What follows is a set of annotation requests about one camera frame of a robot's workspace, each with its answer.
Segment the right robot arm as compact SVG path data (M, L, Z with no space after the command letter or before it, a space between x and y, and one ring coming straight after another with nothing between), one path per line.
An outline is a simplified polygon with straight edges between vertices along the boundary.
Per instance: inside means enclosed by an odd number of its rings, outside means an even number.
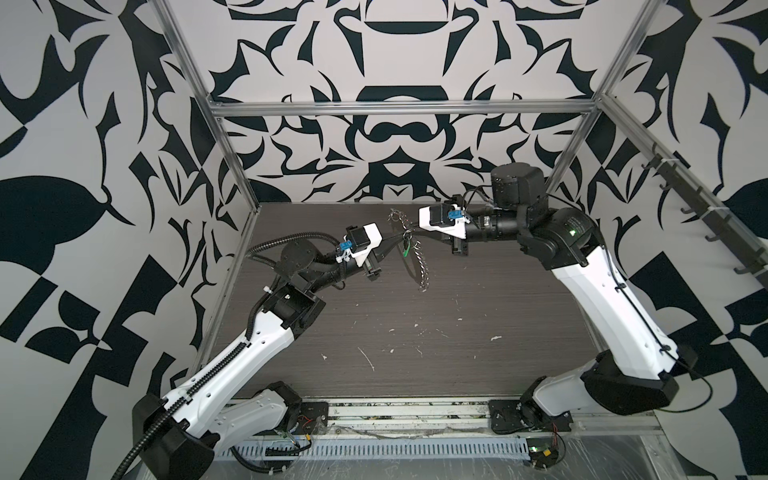
M550 207L543 172L529 164L493 168L490 188L484 207L455 195L420 209L420 227L438 232L459 255L471 242L516 242L567 288L606 345L584 366L535 382L522 407L539 418L594 405L617 415L667 410L677 376L691 372L697 356L641 305L596 222L578 208Z

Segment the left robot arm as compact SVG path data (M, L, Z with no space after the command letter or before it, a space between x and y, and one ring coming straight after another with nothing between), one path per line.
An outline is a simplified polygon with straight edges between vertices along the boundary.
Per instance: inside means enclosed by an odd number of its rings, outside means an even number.
M319 317L325 307L319 291L358 273L375 280L391 252L412 249L411 232L385 237L374 224L350 228L343 239L301 232L251 248L248 259L269 266L275 277L250 310L245 330L181 386L162 397L147 394L134 406L134 444L113 478L141 461L157 479L199 479L217 455L254 434L290 434L302 399L284 382L238 405L232 398Z

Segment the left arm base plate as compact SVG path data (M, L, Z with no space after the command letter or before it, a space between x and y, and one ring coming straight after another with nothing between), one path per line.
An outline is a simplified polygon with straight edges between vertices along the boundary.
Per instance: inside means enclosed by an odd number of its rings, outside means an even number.
M324 401L303 401L291 405L273 431L296 435L313 434L327 426L329 403Z

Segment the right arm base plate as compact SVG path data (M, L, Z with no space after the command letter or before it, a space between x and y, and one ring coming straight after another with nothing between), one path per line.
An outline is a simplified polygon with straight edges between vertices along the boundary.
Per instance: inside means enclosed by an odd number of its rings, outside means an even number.
M522 432L570 432L572 416L565 412L559 416L549 416L532 400L494 399L488 402L490 429L498 435L511 435Z

